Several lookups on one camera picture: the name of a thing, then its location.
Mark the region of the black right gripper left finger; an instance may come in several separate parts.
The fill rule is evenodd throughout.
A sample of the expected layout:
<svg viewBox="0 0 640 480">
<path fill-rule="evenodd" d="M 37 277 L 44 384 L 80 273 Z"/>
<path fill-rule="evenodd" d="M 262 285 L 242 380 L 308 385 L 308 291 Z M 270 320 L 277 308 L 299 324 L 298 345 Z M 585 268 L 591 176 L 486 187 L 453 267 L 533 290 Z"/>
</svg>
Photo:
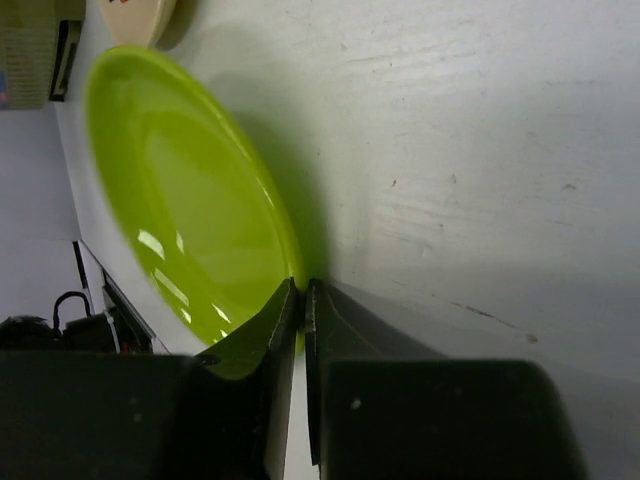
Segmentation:
<svg viewBox="0 0 640 480">
<path fill-rule="evenodd" d="M 81 349 L 39 317 L 1 324 L 5 479 L 280 479 L 288 436 L 298 292 L 194 355 L 134 354 L 105 314 Z"/>
</svg>

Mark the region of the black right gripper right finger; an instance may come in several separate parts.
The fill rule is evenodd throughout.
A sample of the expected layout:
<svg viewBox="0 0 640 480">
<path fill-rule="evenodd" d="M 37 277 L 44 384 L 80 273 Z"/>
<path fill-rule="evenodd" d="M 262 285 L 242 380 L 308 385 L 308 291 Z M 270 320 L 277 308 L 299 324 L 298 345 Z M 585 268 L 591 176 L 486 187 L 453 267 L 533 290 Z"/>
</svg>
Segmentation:
<svg viewBox="0 0 640 480">
<path fill-rule="evenodd" d="M 446 356 L 338 288 L 305 307 L 311 460 L 324 479 L 584 479 L 547 373 L 520 359 Z"/>
</svg>

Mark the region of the lime green round plate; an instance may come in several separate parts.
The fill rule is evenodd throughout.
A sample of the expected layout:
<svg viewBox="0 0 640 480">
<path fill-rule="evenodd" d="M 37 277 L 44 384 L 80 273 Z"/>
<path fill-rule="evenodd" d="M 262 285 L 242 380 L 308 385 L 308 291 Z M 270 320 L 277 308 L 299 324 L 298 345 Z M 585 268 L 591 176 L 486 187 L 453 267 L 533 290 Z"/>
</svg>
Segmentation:
<svg viewBox="0 0 640 480">
<path fill-rule="evenodd" d="M 85 122 L 132 253 L 205 345 L 227 340 L 306 275 L 265 163 L 209 91 L 163 54 L 118 46 L 89 69 Z"/>
</svg>

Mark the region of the beige plate with characters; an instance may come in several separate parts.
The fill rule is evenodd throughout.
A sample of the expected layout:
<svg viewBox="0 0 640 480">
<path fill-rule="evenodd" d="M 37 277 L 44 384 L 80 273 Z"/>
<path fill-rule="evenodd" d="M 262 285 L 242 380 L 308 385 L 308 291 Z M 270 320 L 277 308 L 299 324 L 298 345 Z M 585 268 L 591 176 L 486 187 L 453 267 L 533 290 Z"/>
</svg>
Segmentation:
<svg viewBox="0 0 640 480">
<path fill-rule="evenodd" d="M 116 45 L 154 47 L 163 35 L 176 0 L 98 0 L 106 27 Z"/>
</svg>

